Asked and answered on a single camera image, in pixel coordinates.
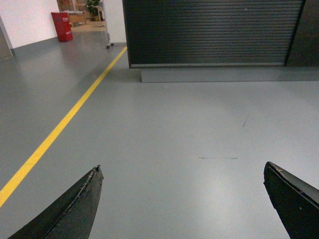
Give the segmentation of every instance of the red container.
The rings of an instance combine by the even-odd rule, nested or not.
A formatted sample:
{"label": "red container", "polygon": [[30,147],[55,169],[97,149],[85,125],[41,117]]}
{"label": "red container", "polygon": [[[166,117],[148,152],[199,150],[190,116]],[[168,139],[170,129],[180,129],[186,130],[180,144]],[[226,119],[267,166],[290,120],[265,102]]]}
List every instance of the red container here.
{"label": "red container", "polygon": [[59,41],[70,41],[73,39],[68,14],[66,12],[51,13]]}

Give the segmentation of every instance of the wall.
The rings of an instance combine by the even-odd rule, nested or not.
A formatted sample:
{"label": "wall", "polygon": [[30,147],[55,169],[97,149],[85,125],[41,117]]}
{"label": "wall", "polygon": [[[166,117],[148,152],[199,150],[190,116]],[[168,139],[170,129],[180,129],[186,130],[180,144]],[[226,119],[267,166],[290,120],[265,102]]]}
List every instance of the wall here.
{"label": "wall", "polygon": [[5,30],[4,24],[2,22],[1,15],[0,15],[0,28],[1,28],[2,32],[3,32],[4,38],[6,40],[6,43],[7,43],[8,47],[12,49],[12,45],[11,45],[9,36],[8,36],[6,30]]}
{"label": "wall", "polygon": [[111,42],[126,42],[122,0],[104,0]]}
{"label": "wall", "polygon": [[59,12],[56,0],[0,0],[0,16],[10,48],[56,37],[51,12]]}

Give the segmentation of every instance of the black roller shutter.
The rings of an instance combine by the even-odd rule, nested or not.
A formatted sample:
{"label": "black roller shutter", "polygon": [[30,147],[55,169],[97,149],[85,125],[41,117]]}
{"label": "black roller shutter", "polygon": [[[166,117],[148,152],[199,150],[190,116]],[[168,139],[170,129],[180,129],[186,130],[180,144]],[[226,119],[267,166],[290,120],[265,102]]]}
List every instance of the black roller shutter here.
{"label": "black roller shutter", "polygon": [[302,0],[124,0],[131,67],[284,65]]}

